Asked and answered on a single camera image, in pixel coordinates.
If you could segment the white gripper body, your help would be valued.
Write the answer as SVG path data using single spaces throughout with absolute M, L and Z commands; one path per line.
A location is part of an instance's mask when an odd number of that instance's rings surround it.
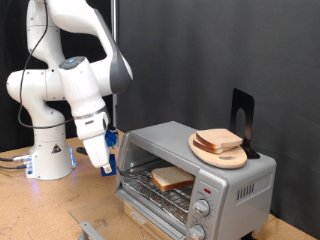
M 100 168 L 110 164 L 110 149 L 104 134 L 85 139 L 83 144 L 94 167 Z

